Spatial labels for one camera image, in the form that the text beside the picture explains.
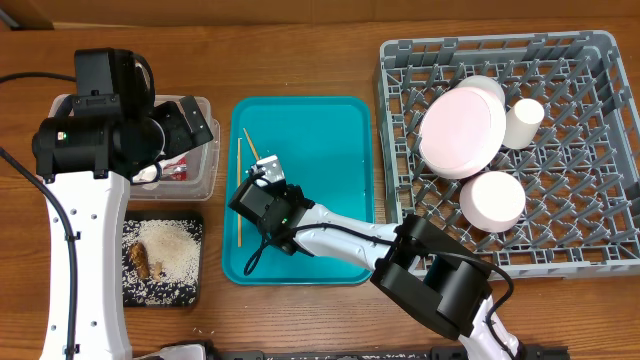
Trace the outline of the red snack wrapper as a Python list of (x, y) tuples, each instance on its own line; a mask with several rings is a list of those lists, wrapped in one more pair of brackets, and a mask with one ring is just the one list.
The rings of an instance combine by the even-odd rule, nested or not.
[(188, 166), (185, 156), (165, 160), (162, 165), (161, 179), (164, 181), (185, 181), (187, 179), (187, 171)]

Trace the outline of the white napkin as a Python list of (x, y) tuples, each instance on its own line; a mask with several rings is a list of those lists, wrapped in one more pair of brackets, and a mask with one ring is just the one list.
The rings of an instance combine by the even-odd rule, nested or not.
[(156, 162), (153, 165), (140, 170), (138, 174), (132, 178), (131, 183), (133, 185), (145, 185), (157, 182), (163, 175), (163, 169), (169, 164), (169, 160), (161, 160), (159, 162)]

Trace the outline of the brown food scrap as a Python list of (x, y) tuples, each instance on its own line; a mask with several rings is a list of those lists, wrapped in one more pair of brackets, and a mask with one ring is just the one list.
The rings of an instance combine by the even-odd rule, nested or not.
[(142, 243), (135, 243), (129, 248), (129, 258), (136, 269), (138, 277), (146, 280), (150, 276), (148, 256)]

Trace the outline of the large white plate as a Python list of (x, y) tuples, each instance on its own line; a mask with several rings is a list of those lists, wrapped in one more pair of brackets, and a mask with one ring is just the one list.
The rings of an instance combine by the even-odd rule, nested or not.
[(497, 154), (506, 130), (506, 112), (493, 93), (455, 88), (435, 100), (419, 129), (419, 154), (446, 179), (463, 179), (484, 169)]

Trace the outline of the small white dish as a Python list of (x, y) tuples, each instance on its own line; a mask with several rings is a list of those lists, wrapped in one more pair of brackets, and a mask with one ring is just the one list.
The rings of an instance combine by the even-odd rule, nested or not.
[(461, 189), (459, 204), (465, 219), (485, 232), (507, 231), (518, 222), (526, 204), (521, 183), (512, 175), (489, 171)]

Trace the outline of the pale green bowl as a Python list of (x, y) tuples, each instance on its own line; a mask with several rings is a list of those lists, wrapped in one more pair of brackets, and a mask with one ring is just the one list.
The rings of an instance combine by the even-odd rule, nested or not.
[(460, 81), (457, 85), (458, 88), (462, 87), (475, 87), (486, 92), (495, 95), (505, 105), (505, 93), (501, 85), (494, 79), (484, 75), (473, 75), (466, 77)]

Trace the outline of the white cup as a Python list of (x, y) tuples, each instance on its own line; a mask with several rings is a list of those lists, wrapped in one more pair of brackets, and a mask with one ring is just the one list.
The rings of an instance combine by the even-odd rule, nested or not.
[(506, 131), (502, 144), (510, 149), (527, 147), (534, 139), (544, 116), (544, 107), (538, 101), (517, 101), (506, 113)]

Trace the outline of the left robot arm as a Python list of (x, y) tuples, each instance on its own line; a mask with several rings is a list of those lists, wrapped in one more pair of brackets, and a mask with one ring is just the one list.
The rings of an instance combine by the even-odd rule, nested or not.
[[(122, 233), (130, 182), (118, 174), (58, 175), (48, 189), (80, 234), (77, 254), (76, 359), (133, 357), (122, 296)], [(41, 357), (64, 359), (70, 300), (68, 245), (60, 216), (47, 206), (51, 234), (48, 328)]]

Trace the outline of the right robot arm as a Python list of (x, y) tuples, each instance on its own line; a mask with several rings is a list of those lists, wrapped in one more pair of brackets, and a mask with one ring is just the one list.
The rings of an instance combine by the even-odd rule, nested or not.
[(340, 216), (306, 198), (300, 187), (261, 175), (243, 181), (229, 207), (261, 236), (245, 274), (268, 247), (346, 261), (369, 271), (371, 282), (417, 322), (459, 341), (468, 358), (523, 357), (520, 341), (497, 315), (513, 292), (495, 299), (489, 284), (492, 274), (509, 275), (430, 221), (408, 215), (399, 224), (373, 224)]

